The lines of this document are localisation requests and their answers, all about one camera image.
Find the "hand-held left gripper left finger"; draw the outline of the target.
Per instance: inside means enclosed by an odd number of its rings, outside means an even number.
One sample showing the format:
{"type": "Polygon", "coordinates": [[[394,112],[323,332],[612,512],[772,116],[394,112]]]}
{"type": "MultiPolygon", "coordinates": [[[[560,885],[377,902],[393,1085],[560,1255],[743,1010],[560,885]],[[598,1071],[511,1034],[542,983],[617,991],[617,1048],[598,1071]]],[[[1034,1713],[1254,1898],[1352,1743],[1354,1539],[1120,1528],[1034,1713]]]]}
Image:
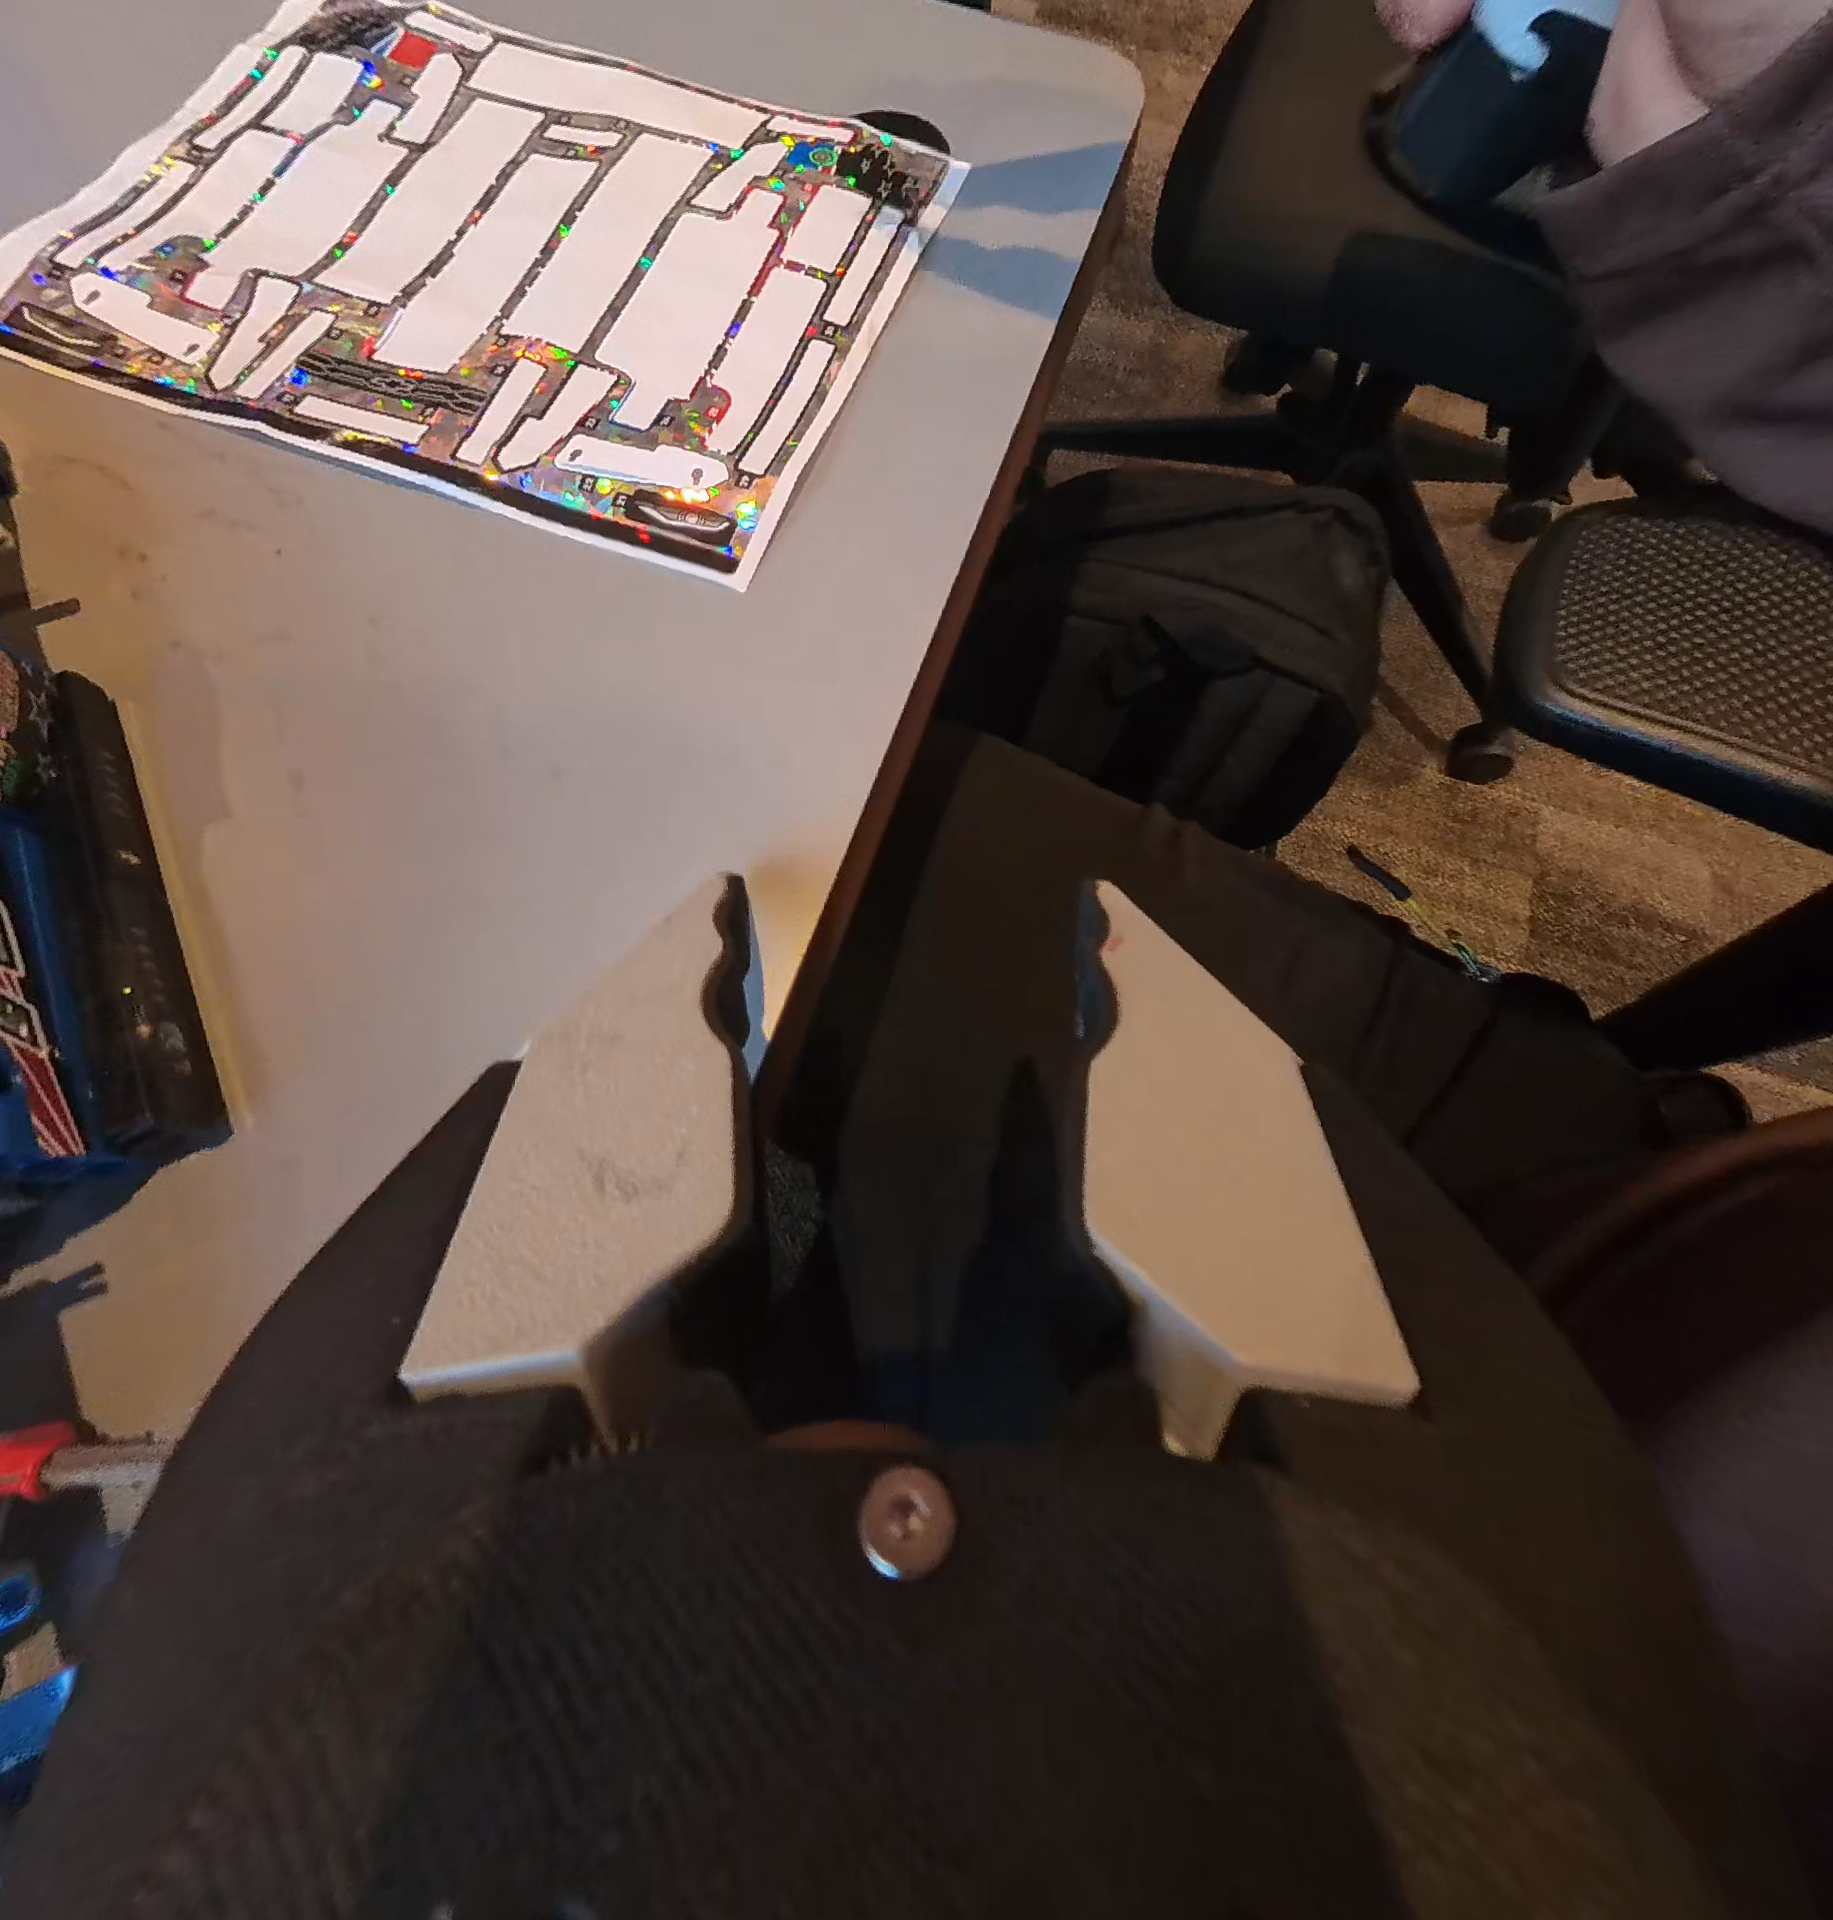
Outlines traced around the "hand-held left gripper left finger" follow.
{"type": "Polygon", "coordinates": [[[754,1230],[760,948],[705,878],[523,1050],[402,1359],[420,1402],[570,1390],[646,1432],[683,1318],[754,1230]]]}

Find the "holographic sticker sheet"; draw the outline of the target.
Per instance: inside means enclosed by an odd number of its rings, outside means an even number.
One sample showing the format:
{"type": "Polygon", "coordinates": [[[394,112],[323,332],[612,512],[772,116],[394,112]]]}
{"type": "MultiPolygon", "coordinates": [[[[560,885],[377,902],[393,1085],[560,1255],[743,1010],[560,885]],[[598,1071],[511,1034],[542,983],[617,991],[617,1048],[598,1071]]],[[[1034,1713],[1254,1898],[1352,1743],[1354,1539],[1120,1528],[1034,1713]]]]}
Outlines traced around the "holographic sticker sheet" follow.
{"type": "Polygon", "coordinates": [[[0,241],[0,359],[743,591],[967,181],[451,5],[281,5],[0,241]]]}

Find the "person's dark trousers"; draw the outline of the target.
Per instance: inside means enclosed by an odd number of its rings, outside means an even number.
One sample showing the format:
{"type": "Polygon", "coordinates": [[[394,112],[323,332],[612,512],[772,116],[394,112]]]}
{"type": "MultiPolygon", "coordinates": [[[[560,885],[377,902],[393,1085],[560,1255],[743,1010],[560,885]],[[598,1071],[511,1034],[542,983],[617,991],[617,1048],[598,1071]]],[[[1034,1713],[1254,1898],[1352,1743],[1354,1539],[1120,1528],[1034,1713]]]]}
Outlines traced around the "person's dark trousers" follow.
{"type": "Polygon", "coordinates": [[[1084,880],[1133,900],[1306,1063],[1350,1089],[1465,1213],[1596,1192],[1749,1125],[1711,1074],[1641,1071],[1558,982],[1479,982],[1346,900],[1002,740],[920,745],[786,1083],[783,1144],[822,1175],[843,1121],[940,1095],[940,1127],[1024,1061],[1073,1094],[1084,880]]]}

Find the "toy brick race car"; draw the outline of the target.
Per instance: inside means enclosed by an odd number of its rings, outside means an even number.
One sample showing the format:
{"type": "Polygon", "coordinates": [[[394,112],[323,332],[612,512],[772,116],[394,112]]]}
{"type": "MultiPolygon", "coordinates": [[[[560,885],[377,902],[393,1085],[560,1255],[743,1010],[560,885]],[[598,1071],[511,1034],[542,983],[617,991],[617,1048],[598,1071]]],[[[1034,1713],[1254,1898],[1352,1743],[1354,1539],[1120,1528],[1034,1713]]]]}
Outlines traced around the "toy brick race car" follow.
{"type": "Polygon", "coordinates": [[[115,1559],[64,1312],[30,1269],[233,1139],[115,701],[0,639],[0,1828],[27,1802],[115,1559]]]}

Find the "person's right forearm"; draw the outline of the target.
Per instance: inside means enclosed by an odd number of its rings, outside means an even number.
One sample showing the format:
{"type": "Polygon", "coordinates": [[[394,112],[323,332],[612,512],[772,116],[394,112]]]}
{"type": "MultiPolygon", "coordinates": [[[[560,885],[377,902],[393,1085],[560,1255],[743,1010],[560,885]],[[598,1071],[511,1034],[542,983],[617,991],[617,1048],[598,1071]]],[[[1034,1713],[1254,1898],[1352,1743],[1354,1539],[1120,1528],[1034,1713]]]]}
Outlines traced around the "person's right forearm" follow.
{"type": "Polygon", "coordinates": [[[1625,2],[1537,220],[1596,347],[1731,490],[1833,538],[1833,5],[1625,2]]]}

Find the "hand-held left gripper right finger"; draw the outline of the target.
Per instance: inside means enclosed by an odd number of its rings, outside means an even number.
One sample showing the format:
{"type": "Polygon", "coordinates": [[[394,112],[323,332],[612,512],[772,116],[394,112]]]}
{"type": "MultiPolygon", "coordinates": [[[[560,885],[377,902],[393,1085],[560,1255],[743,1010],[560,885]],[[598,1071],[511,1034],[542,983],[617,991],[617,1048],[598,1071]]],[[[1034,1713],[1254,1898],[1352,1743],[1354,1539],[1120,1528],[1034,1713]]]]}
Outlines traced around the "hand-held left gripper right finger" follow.
{"type": "Polygon", "coordinates": [[[1088,883],[1081,1222],[1168,1454],[1256,1390],[1411,1409],[1420,1375],[1297,1052],[1118,885],[1088,883]]]}

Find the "black backpack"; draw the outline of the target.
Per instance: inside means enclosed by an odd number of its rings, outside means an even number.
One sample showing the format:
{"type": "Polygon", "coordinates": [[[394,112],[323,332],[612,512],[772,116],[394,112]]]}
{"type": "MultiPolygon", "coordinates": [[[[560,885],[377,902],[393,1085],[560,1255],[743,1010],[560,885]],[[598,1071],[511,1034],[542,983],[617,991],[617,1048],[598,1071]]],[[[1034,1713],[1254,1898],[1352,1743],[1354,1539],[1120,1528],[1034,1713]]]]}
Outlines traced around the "black backpack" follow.
{"type": "Polygon", "coordinates": [[[1356,493],[1085,472],[1003,531],[958,710],[1261,851],[1308,818],[1369,734],[1390,579],[1383,523],[1356,493]]]}

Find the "grey desk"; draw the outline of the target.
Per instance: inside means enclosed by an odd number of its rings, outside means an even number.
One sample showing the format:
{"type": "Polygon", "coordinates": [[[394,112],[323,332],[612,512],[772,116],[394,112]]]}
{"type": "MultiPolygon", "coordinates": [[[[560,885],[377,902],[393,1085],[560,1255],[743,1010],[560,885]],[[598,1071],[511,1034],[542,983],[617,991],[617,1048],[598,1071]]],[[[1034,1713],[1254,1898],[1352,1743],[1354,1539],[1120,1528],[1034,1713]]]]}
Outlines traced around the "grey desk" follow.
{"type": "Polygon", "coordinates": [[[80,1412],[180,1432],[490,1066],[719,873],[767,1021],[907,754],[1114,247],[1115,49],[957,5],[467,5],[681,81],[943,131],[972,172],[735,589],[0,359],[46,639],[120,705],[234,1136],[14,1283],[98,1269],[80,1412]]]}

